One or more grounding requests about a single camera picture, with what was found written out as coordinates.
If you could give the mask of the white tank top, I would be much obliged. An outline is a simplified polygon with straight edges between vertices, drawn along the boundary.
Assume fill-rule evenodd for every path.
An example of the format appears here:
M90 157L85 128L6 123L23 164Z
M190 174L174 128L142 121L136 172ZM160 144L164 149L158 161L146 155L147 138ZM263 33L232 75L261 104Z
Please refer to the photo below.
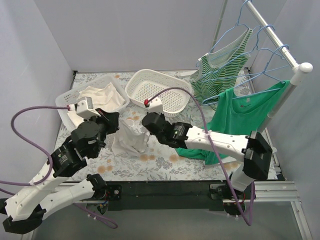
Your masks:
M114 135L111 150L116 157L127 154L139 157L144 154L150 138L149 132L132 119L120 119L119 130Z

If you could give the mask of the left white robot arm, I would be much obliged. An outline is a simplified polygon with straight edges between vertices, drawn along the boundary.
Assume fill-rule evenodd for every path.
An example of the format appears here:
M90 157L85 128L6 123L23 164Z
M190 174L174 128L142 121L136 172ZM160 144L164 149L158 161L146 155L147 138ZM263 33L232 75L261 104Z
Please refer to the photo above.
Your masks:
M58 192L53 190L87 166L106 146L107 135L119 130L118 112L96 109L97 115L84 120L63 144L48 156L37 175L19 192L0 200L0 212L7 218L2 225L7 233L24 235L39 227L51 214L75 202L117 199L116 188L108 186L100 174L89 174L80 183Z

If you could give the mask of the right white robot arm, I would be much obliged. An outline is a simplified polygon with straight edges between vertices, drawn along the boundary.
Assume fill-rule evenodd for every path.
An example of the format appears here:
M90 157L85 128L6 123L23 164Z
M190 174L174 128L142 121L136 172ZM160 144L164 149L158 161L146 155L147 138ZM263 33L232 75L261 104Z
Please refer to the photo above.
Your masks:
M249 135L230 135L205 130L189 123L169 123L164 114L147 113L142 125L154 135L158 142L171 148L204 150L227 155L241 162L232 173L227 195L237 199L253 181L266 181L269 175L272 148L261 133L252 131Z

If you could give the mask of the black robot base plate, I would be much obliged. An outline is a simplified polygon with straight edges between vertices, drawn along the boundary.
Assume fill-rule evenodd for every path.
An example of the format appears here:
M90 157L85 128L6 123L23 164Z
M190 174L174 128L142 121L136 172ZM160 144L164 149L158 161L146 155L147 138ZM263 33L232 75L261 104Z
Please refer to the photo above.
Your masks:
M107 201L109 211L203 209L236 217L246 209L251 189L236 195L239 204L224 180L108 181L106 195L89 203Z

